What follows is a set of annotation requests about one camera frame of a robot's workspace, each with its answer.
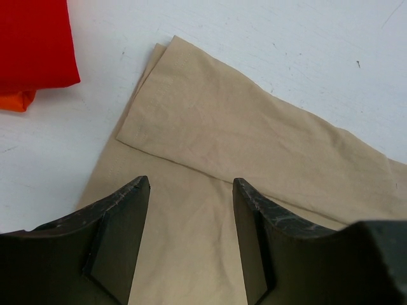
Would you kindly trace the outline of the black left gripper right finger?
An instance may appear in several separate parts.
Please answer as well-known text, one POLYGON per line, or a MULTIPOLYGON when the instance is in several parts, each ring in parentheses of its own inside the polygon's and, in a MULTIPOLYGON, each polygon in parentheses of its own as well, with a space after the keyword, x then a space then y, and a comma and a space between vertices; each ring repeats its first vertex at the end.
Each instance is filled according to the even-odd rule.
POLYGON ((233 181, 249 304, 405 304, 406 222, 328 229, 233 181))

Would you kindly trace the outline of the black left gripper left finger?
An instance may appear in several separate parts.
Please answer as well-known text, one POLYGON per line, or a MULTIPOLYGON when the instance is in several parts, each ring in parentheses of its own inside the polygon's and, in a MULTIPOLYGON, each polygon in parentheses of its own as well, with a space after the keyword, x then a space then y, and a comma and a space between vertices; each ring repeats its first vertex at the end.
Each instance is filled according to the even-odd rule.
POLYGON ((149 203, 137 177, 32 231, 1 235, 2 304, 127 304, 149 203))

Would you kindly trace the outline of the beige t shirt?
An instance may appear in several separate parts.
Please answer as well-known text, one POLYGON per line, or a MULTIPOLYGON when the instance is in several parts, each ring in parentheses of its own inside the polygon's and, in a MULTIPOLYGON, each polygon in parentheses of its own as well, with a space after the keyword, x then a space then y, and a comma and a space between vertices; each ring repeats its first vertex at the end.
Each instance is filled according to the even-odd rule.
POLYGON ((406 218, 406 165, 173 37, 157 44, 79 201, 151 186, 131 304, 246 304, 232 200, 243 178, 316 224, 406 218))

